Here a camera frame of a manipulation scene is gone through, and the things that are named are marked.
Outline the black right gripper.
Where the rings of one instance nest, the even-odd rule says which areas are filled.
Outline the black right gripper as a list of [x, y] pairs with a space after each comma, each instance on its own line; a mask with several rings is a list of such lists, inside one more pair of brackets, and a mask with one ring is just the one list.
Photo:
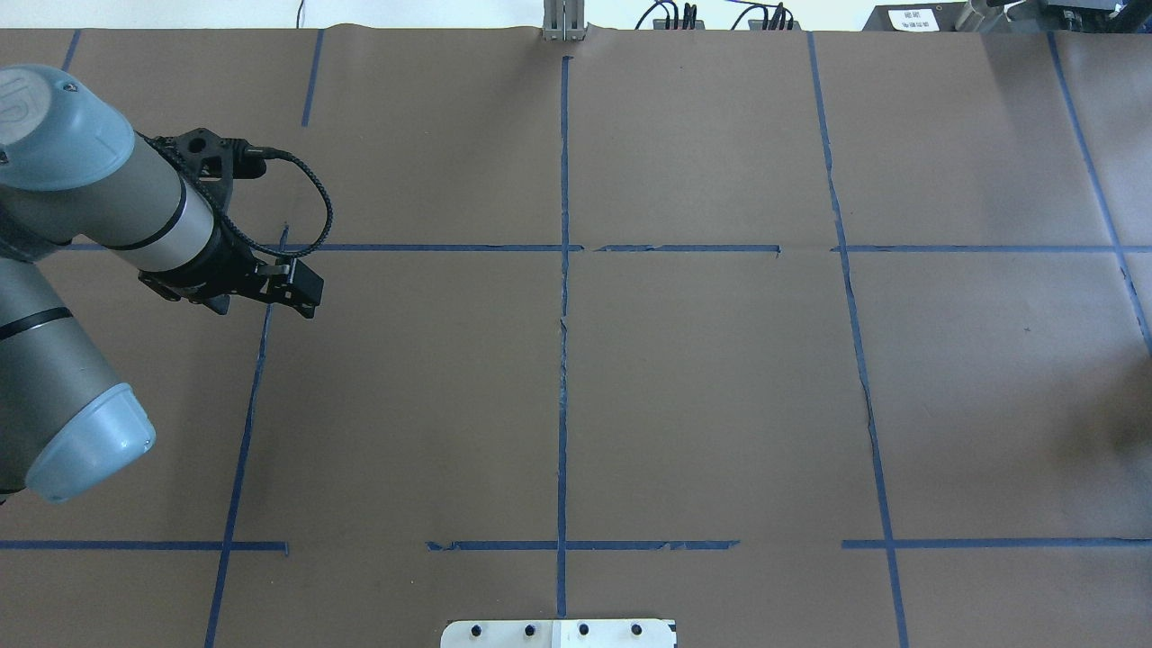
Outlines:
[[226, 315], [233, 296], [260, 299], [264, 263], [232, 229], [215, 225], [203, 250], [177, 269], [139, 272], [139, 281], [168, 301], [185, 300]]

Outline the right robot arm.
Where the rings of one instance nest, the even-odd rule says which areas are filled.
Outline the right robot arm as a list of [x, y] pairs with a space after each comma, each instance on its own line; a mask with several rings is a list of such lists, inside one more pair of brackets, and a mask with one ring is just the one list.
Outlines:
[[3, 67], [3, 502], [66, 503], [156, 447], [158, 434], [73, 307], [141, 291], [225, 311], [258, 261], [176, 156], [86, 83]]

